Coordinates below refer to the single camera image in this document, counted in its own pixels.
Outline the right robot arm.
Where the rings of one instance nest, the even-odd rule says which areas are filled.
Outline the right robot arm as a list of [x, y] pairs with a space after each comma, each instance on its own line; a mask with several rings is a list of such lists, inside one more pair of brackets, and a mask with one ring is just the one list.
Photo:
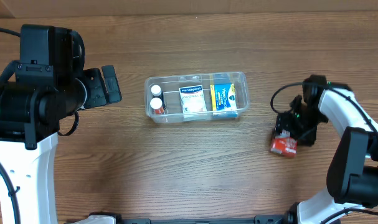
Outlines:
[[270, 152], [294, 157], [298, 146], [312, 146], [319, 123], [332, 123], [341, 138], [330, 163], [325, 188], [294, 203], [284, 215], [255, 217], [256, 222], [340, 223], [350, 213], [378, 216], [378, 123], [343, 83], [311, 75], [299, 83], [302, 95], [290, 109], [276, 112]]

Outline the orange vitamin tube white cap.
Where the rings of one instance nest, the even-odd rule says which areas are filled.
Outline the orange vitamin tube white cap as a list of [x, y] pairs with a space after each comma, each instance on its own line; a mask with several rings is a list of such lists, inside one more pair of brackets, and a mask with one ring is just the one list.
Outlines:
[[155, 97], [150, 101], [150, 107], [153, 109], [156, 115], [165, 114], [163, 101], [162, 99]]

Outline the red white small box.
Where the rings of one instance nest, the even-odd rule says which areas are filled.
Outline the red white small box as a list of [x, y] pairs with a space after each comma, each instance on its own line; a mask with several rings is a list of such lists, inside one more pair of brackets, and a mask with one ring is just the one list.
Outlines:
[[297, 146], [298, 143], [295, 139], [285, 135], [278, 135], [271, 140], [270, 152], [292, 158], [296, 156]]

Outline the white Hansaplast box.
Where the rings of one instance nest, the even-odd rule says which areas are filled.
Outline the white Hansaplast box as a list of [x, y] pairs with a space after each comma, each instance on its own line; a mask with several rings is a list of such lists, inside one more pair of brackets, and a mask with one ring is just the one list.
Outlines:
[[183, 113], [207, 111], [202, 85], [180, 87], [179, 94]]

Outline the dark bottle white cap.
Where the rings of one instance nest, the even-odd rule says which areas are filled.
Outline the dark bottle white cap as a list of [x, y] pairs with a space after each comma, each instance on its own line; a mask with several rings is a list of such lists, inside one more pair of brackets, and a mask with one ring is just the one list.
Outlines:
[[164, 102], [164, 93], [159, 85], [153, 85], [150, 90], [153, 98], [159, 98]]

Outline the blue yellow VapoDrops box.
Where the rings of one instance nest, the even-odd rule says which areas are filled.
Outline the blue yellow VapoDrops box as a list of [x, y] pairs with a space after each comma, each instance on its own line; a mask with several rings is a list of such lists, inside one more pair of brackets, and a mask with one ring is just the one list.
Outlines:
[[210, 98], [213, 116], [217, 118], [236, 118], [238, 116], [233, 83], [211, 84]]

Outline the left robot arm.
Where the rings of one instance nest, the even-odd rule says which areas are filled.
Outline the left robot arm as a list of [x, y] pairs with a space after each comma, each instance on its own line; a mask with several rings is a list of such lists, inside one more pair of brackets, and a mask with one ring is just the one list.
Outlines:
[[0, 204], [4, 223], [56, 223], [60, 121], [121, 101], [115, 68], [86, 69], [74, 30], [24, 24], [20, 57], [0, 75]]

